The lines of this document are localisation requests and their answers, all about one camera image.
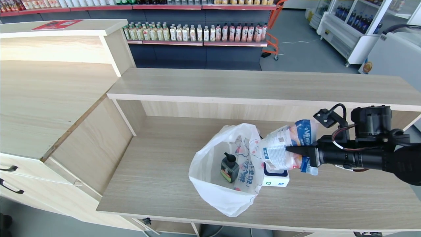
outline white box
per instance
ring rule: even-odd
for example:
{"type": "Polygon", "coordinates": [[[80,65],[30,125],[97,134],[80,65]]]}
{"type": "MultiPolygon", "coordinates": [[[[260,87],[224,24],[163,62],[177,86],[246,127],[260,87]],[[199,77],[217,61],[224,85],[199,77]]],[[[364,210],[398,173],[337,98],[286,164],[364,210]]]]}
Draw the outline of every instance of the white box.
{"type": "Polygon", "coordinates": [[[264,163],[263,186],[286,187],[289,183],[287,170],[267,170],[264,163]]]}

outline robotic arm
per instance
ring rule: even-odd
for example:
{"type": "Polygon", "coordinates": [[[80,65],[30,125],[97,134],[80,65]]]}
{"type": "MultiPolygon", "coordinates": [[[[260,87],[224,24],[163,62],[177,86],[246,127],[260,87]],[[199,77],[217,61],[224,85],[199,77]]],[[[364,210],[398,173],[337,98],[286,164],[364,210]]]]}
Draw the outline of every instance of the robotic arm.
{"type": "Polygon", "coordinates": [[[287,151],[307,156],[312,167],[338,164],[363,172],[368,169],[395,174],[400,180],[421,186],[421,143],[410,143],[410,136],[401,129],[391,129],[390,106],[371,106],[351,111],[352,125],[346,121],[346,108],[337,104],[330,110],[321,109],[314,115],[324,127],[339,123],[332,135],[322,136],[310,146],[289,146],[287,151]],[[334,110],[341,106],[341,117],[334,110]],[[355,140],[349,139],[349,129],[355,129],[355,140]]]}

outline red sign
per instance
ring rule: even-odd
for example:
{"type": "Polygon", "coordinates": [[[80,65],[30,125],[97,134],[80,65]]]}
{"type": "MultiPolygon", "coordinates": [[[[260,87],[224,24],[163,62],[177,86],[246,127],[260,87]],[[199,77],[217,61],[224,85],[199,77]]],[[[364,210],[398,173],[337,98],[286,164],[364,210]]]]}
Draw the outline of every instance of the red sign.
{"type": "Polygon", "coordinates": [[[68,20],[68,21],[53,21],[42,26],[38,26],[32,30],[56,30],[56,29],[64,29],[68,26],[81,22],[82,20],[68,20]]]}

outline black hand soap bottle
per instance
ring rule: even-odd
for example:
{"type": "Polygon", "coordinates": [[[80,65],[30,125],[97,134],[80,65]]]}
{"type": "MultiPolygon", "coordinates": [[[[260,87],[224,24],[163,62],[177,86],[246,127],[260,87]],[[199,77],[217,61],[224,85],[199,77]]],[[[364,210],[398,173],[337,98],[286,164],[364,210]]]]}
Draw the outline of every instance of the black hand soap bottle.
{"type": "Polygon", "coordinates": [[[230,183],[234,182],[237,179],[238,171],[240,167],[235,162],[236,158],[234,155],[224,153],[225,158],[221,162],[221,174],[228,180],[230,183]]]}

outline drawer handle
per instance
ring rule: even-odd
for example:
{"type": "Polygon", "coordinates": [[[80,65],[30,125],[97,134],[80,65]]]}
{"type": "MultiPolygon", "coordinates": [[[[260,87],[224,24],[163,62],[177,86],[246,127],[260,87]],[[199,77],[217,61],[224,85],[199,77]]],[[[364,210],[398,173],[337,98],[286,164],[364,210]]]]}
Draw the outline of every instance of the drawer handle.
{"type": "Polygon", "coordinates": [[[16,165],[12,165],[8,169],[0,169],[0,170],[7,171],[7,172],[13,172],[13,171],[16,171],[17,169],[18,169],[18,167],[16,165]]]}
{"type": "Polygon", "coordinates": [[[4,182],[4,179],[0,178],[0,185],[1,185],[1,186],[5,187],[5,188],[9,189],[10,191],[15,192],[15,193],[17,193],[17,194],[22,194],[22,193],[24,193],[24,191],[23,191],[22,189],[21,189],[21,190],[19,190],[19,191],[15,191],[15,190],[12,190],[12,189],[10,189],[10,188],[8,188],[8,187],[4,186],[3,182],[4,182]]]}

